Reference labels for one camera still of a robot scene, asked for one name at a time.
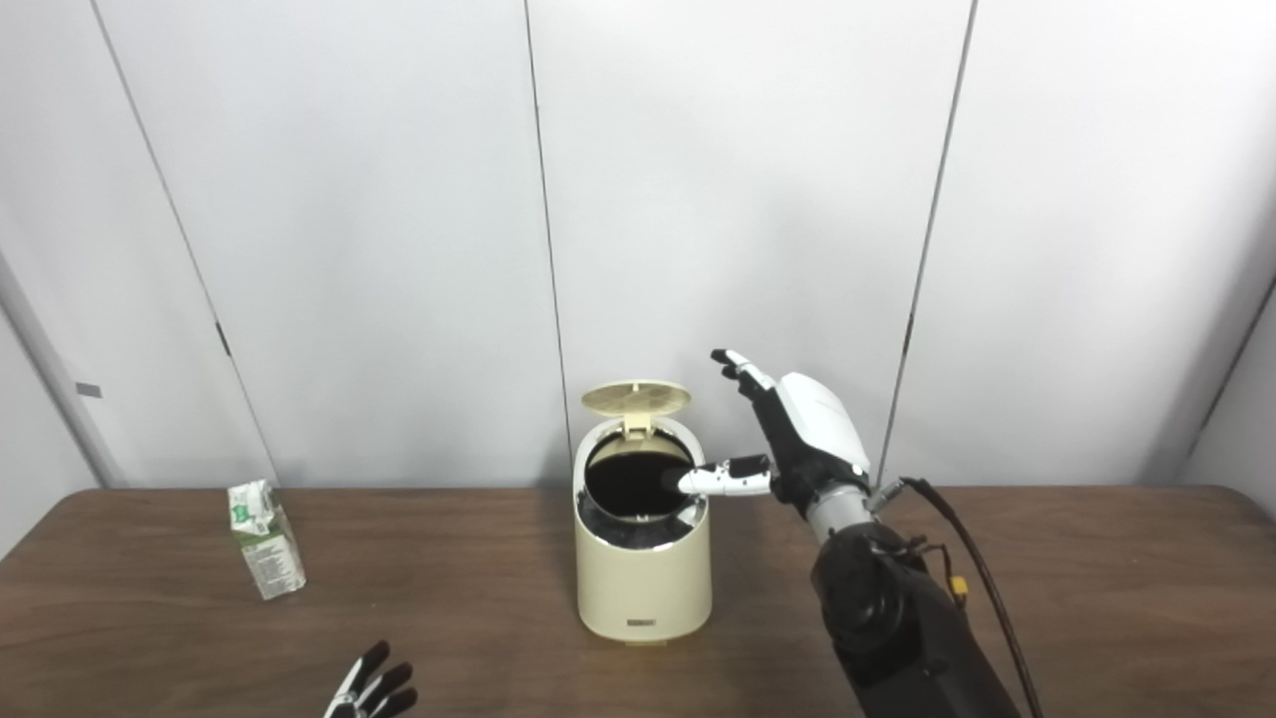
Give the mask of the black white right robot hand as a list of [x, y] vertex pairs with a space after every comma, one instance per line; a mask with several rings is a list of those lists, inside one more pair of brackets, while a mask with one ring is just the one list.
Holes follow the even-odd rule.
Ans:
[[820, 502], [847, 496], [852, 513], [864, 514], [872, 463], [842, 400], [803, 372], [775, 380], [734, 349], [712, 349], [711, 358], [752, 404], [769, 450], [665, 471], [662, 490], [681, 496], [769, 494], [803, 518]]

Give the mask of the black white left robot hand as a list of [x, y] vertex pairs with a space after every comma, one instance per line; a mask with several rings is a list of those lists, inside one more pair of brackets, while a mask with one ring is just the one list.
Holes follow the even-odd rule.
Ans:
[[402, 717], [419, 705], [413, 664], [402, 662], [387, 668], [390, 653], [384, 639], [364, 650], [339, 681], [323, 717]]

